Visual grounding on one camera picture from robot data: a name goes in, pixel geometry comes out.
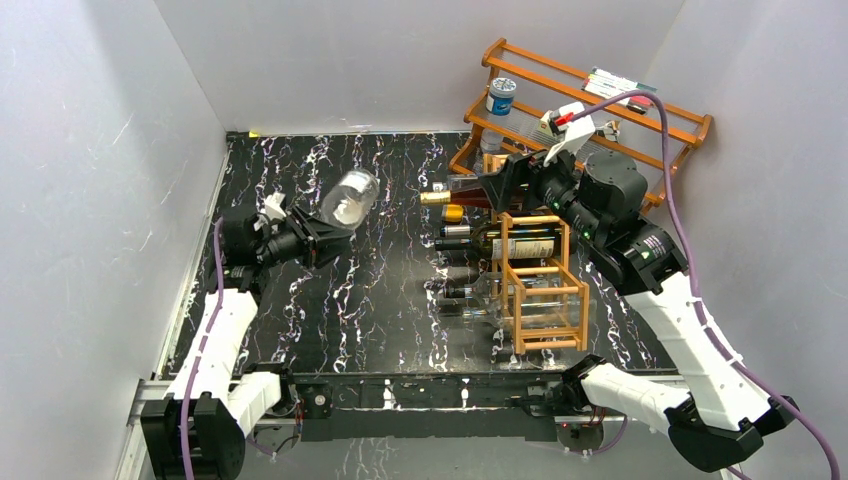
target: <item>gold bottle cap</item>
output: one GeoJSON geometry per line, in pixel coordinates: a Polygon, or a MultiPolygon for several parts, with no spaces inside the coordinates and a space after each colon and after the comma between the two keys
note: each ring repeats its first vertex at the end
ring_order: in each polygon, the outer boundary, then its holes
{"type": "Polygon", "coordinates": [[[450,203],[450,192],[421,192],[421,205],[446,205],[450,203]]]}
{"type": "Polygon", "coordinates": [[[462,205],[448,204],[442,207],[442,221],[445,223],[459,223],[462,221],[462,215],[465,209],[462,205]]]}

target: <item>bottle cap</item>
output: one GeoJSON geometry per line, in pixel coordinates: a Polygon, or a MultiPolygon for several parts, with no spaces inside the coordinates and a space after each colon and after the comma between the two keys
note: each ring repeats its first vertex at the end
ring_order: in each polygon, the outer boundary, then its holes
{"type": "Polygon", "coordinates": [[[469,245],[471,245],[470,238],[437,238],[433,242],[433,247],[437,252],[444,250],[464,250],[469,245]]]}
{"type": "Polygon", "coordinates": [[[445,223],[459,223],[462,221],[462,215],[465,209],[462,205],[448,204],[442,207],[442,221],[445,223]]]}
{"type": "Polygon", "coordinates": [[[470,225],[443,225],[439,229],[441,237],[468,237],[471,235],[470,225]]]}
{"type": "Polygon", "coordinates": [[[450,192],[421,192],[421,205],[446,205],[450,203],[450,192]]]}

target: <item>white sticker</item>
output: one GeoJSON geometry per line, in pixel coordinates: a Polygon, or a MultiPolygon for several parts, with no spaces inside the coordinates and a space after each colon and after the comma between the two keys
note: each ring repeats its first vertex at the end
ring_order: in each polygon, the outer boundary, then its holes
{"type": "MultiPolygon", "coordinates": [[[[494,239],[492,241],[492,258],[498,259],[503,256],[503,250],[501,250],[501,240],[499,238],[494,239]]],[[[509,239],[509,253],[508,257],[510,259],[518,259],[518,258],[548,258],[554,253],[554,241],[553,240],[521,240],[521,239],[509,239]]]]}
{"type": "Polygon", "coordinates": [[[371,177],[361,172],[348,172],[347,175],[339,182],[339,186],[348,186],[357,192],[364,192],[368,183],[371,182],[371,177]]]}

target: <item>black joint housing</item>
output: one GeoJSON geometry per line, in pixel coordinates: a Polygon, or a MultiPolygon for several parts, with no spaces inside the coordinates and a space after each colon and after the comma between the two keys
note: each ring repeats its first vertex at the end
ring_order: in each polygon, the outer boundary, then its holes
{"type": "Polygon", "coordinates": [[[667,409],[665,415],[670,424],[668,438],[674,448],[704,472],[747,460],[763,446],[763,437],[747,418],[739,422],[739,431],[705,425],[691,396],[678,407],[667,409]]]}
{"type": "Polygon", "coordinates": [[[603,357],[598,355],[586,355],[583,360],[580,360],[576,365],[562,372],[563,398],[567,403],[570,403],[576,410],[580,410],[591,405],[586,391],[580,381],[586,378],[586,375],[598,365],[607,363],[603,357]]]}

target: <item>black bracket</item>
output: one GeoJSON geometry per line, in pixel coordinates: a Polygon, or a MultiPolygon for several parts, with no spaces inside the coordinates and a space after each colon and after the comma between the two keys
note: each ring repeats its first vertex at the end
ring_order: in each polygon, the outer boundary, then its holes
{"type": "Polygon", "coordinates": [[[185,479],[180,445],[180,408],[189,401],[188,437],[196,480],[235,480],[244,464],[241,428],[223,402],[204,393],[196,400],[148,401],[141,412],[141,429],[157,480],[185,479]]]}

